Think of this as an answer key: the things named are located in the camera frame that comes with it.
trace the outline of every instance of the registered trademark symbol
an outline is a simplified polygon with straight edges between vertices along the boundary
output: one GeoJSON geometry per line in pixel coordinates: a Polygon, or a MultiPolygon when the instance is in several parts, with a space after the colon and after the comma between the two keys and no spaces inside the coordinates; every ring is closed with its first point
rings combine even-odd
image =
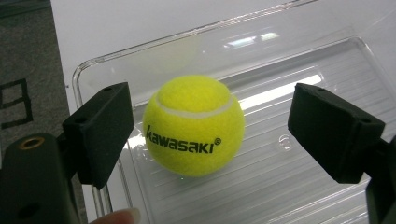
{"type": "Polygon", "coordinates": [[[218,146],[221,144],[221,138],[216,138],[215,139],[215,145],[218,146]]]}

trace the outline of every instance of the yellow tennis ball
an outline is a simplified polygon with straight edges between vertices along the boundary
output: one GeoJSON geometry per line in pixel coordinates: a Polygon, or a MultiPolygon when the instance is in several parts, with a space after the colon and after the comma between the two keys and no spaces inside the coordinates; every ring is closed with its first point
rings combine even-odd
{"type": "Polygon", "coordinates": [[[241,146],[245,119],[225,85],[206,76],[177,77],[148,102],[144,117],[151,156],[187,176],[213,173],[241,146]]]}

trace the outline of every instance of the tennis ball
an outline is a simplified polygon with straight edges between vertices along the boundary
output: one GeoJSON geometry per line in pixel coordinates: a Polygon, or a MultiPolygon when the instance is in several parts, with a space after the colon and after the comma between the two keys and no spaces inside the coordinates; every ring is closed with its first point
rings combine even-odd
{"type": "Polygon", "coordinates": [[[225,85],[206,76],[177,77],[148,101],[143,117],[150,155],[186,176],[213,173],[241,146],[245,119],[225,85]]]}

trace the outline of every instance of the fingernail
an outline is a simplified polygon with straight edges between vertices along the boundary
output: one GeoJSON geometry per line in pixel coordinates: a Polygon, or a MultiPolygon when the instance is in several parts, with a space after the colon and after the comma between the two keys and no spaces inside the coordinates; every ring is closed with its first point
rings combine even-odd
{"type": "Polygon", "coordinates": [[[137,208],[129,209],[129,213],[134,217],[134,224],[138,224],[140,222],[140,211],[137,208]]]}

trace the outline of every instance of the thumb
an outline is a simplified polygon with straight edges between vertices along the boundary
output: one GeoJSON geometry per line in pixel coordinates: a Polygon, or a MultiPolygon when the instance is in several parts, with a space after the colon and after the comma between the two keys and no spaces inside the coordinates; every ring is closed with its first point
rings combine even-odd
{"type": "Polygon", "coordinates": [[[96,219],[91,224],[138,224],[140,213],[137,208],[123,209],[96,219]]]}

